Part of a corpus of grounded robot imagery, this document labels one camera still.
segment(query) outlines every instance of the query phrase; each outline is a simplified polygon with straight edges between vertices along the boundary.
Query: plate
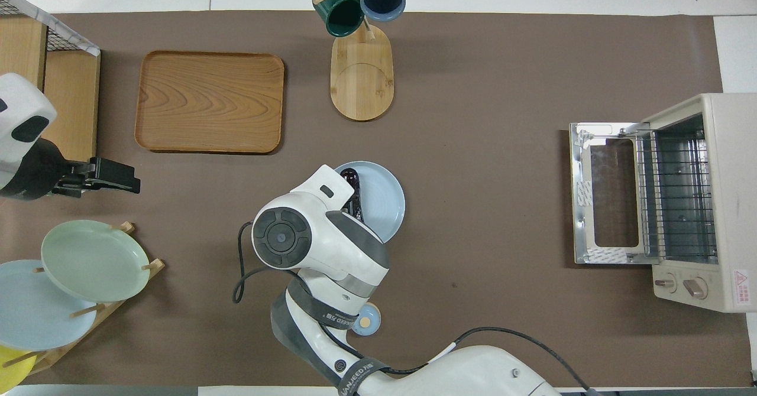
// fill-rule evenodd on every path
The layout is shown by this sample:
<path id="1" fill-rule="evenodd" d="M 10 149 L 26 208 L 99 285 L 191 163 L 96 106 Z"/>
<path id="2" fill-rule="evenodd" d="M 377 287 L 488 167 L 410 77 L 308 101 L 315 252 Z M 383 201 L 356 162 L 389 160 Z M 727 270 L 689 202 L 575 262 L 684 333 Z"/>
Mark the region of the plate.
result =
<path id="1" fill-rule="evenodd" d="M 41 261 L 19 259 L 0 264 L 0 345 L 16 350 L 50 350 L 80 339 L 95 321 L 95 312 L 69 315 L 92 307 L 60 290 L 47 273 L 34 273 Z"/>
<path id="2" fill-rule="evenodd" d="M 110 303 L 136 296 L 150 278 L 147 254 L 132 237 L 107 223 L 73 220 L 55 226 L 43 240 L 50 280 L 82 300 Z"/>
<path id="3" fill-rule="evenodd" d="M 352 168 L 360 178 L 360 207 L 363 220 L 382 242 L 392 239 L 405 218 L 405 193 L 400 181 L 386 168 L 368 161 L 352 161 L 336 167 L 341 173 Z"/>
<path id="4" fill-rule="evenodd" d="M 29 353 L 27 350 L 16 350 L 0 346 L 0 365 L 13 361 L 27 353 Z M 0 366 L 0 394 L 6 393 L 6 391 L 19 385 L 29 375 L 29 372 L 32 371 L 36 361 L 37 356 L 31 356 L 29 359 L 14 363 L 7 368 Z"/>

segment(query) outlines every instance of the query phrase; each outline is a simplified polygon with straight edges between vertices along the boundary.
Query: brown tablecloth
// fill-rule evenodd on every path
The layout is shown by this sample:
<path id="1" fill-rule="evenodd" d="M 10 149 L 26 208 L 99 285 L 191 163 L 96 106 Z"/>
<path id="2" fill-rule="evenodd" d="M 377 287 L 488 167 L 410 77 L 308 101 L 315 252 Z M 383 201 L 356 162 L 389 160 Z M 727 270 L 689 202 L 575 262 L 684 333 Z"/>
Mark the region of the brown tablecloth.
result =
<path id="1" fill-rule="evenodd" d="M 595 386 L 749 385 L 744 315 L 657 299 L 649 267 L 572 261 L 568 123 L 634 121 L 721 91 L 708 17 L 405 14 L 392 41 L 396 94 L 371 123 L 329 98 L 333 38 L 313 12 L 63 15 L 102 49 L 98 154 L 136 167 L 138 196 L 9 200 L 0 261 L 38 258 L 54 225 L 133 221 L 167 263 L 143 293 L 32 383 L 326 385 L 280 345 L 267 274 L 231 302 L 240 224 L 321 164 L 374 161 L 405 190 L 392 269 L 371 301 L 383 323 L 351 336 L 363 353 L 416 366 L 474 326 L 543 340 Z M 157 49 L 268 52 L 286 63 L 284 129 L 270 155 L 156 154 L 133 136 L 144 55 Z M 248 267 L 256 267 L 249 244 Z M 575 382 L 516 337 L 506 348 L 554 386 Z"/>

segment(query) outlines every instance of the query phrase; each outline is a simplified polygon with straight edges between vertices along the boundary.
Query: warning label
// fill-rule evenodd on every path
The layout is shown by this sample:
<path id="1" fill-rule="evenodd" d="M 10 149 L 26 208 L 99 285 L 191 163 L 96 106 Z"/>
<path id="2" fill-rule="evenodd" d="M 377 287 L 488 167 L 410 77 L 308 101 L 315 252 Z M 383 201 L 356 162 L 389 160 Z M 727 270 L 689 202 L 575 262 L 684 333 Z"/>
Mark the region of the warning label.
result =
<path id="1" fill-rule="evenodd" d="M 751 304 L 749 299 L 749 272 L 744 269 L 733 270 L 733 283 L 736 286 L 736 291 L 733 292 L 736 304 Z"/>

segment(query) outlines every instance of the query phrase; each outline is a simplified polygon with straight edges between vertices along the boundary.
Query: toaster oven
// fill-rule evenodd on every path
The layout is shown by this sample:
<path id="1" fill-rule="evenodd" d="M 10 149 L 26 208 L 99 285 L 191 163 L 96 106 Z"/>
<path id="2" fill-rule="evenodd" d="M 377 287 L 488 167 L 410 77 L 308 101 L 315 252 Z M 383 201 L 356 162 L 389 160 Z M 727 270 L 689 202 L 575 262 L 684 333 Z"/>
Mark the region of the toaster oven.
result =
<path id="1" fill-rule="evenodd" d="M 757 311 L 756 129 L 751 93 L 571 124 L 576 263 L 651 264 L 657 297 Z"/>

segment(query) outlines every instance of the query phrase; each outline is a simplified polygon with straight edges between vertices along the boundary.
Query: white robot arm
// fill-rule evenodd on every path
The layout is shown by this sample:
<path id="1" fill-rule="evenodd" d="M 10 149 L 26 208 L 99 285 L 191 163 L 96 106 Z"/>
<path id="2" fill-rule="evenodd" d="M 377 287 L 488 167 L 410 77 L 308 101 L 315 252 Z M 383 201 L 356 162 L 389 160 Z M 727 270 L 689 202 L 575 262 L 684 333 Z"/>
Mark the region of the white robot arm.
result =
<path id="1" fill-rule="evenodd" d="M 55 108 L 32 83 L 14 73 L 0 76 L 0 196 L 80 197 L 83 191 L 97 189 L 140 193 L 133 167 L 100 157 L 87 163 L 67 161 L 54 143 L 40 138 L 56 116 Z"/>
<path id="2" fill-rule="evenodd" d="M 340 396 L 557 396 L 505 350 L 473 346 L 433 358 L 403 378 L 347 344 L 360 307 L 389 271 L 383 243 L 341 211 L 352 187 L 328 166 L 257 213 L 252 243 L 269 267 L 300 269 L 271 307 L 276 339 L 338 388 Z"/>

